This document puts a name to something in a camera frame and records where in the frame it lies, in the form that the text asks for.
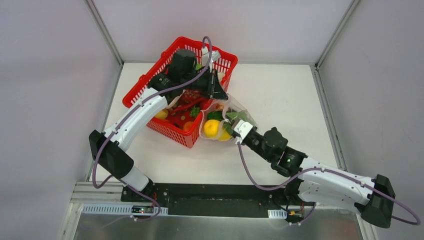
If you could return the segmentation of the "clear pink-dotted zip bag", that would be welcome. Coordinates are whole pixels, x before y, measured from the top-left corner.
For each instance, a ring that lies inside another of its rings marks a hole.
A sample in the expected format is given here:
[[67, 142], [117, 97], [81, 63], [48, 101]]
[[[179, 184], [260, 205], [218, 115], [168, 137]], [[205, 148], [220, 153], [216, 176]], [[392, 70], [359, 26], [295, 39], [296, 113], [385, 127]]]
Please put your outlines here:
[[[218, 138], [221, 136], [223, 130], [226, 130], [232, 136], [228, 141], [233, 139], [232, 127], [234, 123], [231, 123], [230, 120], [227, 119], [226, 113], [239, 112], [247, 109], [232, 95], [229, 94], [228, 97], [228, 100], [213, 100], [210, 106], [200, 111], [201, 118], [198, 133], [202, 139], [219, 141]], [[207, 120], [220, 121], [220, 131], [215, 138], [207, 138], [203, 133], [203, 125]]]

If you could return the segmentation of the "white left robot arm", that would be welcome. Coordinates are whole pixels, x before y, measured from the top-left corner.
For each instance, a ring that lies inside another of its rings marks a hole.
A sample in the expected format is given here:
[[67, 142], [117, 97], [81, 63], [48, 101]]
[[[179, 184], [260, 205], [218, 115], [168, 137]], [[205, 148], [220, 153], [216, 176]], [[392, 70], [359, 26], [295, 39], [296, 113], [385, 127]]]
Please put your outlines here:
[[142, 91], [141, 96], [128, 111], [103, 132], [93, 130], [88, 139], [94, 165], [92, 176], [96, 176], [100, 165], [112, 177], [134, 188], [133, 195], [140, 202], [152, 198], [152, 181], [134, 164], [126, 151], [137, 134], [156, 114], [177, 102], [183, 92], [198, 91], [207, 99], [227, 100], [214, 62], [221, 57], [218, 50], [201, 49], [201, 68], [197, 68], [197, 56], [188, 49], [177, 50], [169, 64], [154, 75]]

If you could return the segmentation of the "yellow lemon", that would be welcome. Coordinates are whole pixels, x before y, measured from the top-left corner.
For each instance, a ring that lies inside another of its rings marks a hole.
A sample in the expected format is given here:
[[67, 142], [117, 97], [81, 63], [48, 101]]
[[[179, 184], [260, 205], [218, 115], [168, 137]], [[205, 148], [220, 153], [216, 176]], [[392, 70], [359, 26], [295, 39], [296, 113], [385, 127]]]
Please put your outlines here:
[[229, 141], [231, 138], [232, 136], [226, 130], [223, 130], [218, 140], [220, 142], [226, 142]]
[[219, 120], [210, 119], [207, 120], [202, 127], [202, 132], [207, 138], [215, 138], [220, 132], [220, 124]]

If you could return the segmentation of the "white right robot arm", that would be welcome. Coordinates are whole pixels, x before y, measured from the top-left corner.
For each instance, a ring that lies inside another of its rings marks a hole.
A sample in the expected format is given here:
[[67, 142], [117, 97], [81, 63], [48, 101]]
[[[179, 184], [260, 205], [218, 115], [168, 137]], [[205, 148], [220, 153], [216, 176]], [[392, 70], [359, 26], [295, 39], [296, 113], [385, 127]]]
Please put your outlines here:
[[288, 140], [271, 128], [264, 134], [251, 123], [239, 120], [231, 127], [239, 146], [245, 145], [270, 163], [271, 168], [289, 180], [284, 200], [290, 205], [300, 201], [331, 205], [358, 214], [379, 228], [391, 226], [396, 197], [390, 180], [349, 173], [321, 163], [304, 152], [288, 146]]

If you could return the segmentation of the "green romaine leaf bunch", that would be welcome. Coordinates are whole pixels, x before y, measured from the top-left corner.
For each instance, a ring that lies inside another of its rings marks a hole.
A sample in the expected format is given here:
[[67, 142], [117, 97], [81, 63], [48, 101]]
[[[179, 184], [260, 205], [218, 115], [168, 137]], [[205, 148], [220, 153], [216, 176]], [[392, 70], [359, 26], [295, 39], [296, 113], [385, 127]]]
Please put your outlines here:
[[247, 110], [229, 111], [225, 114], [225, 116], [228, 120], [230, 120], [232, 124], [238, 120], [243, 120], [245, 122], [252, 124], [253, 126], [257, 125], [255, 120], [252, 118], [252, 116]]

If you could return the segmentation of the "red plastic basket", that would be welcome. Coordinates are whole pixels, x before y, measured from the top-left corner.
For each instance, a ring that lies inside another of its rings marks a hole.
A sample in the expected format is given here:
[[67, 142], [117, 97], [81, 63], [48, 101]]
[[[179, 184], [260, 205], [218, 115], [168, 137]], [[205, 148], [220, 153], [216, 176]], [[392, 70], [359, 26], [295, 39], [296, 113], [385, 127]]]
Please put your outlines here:
[[[178, 37], [165, 51], [160, 55], [159, 60], [151, 67], [151, 69], [144, 75], [139, 77], [138, 82], [131, 88], [131, 90], [122, 99], [122, 103], [127, 108], [132, 107], [139, 98], [142, 97], [143, 92], [148, 87], [152, 87], [150, 83], [159, 81], [159, 76], [164, 77], [168, 72], [167, 66], [172, 62], [174, 53], [178, 50], [189, 50], [194, 52], [197, 63], [201, 63], [203, 44], [201, 41], [193, 40], [184, 36]], [[223, 78], [220, 80], [222, 88], [226, 91], [230, 84], [231, 74], [238, 63], [238, 57], [232, 53], [221, 50], [213, 46], [214, 51], [220, 52], [220, 59], [214, 63], [213, 69], [220, 73], [224, 73]], [[187, 147], [192, 148], [199, 138], [199, 128], [201, 124], [201, 115], [193, 118], [187, 117], [185, 120], [177, 119], [179, 115], [172, 116], [168, 114], [169, 120], [159, 120], [153, 117], [146, 125], [148, 128], [174, 140], [175, 142]], [[192, 121], [193, 125], [189, 131], [183, 131], [183, 125], [186, 122]]]

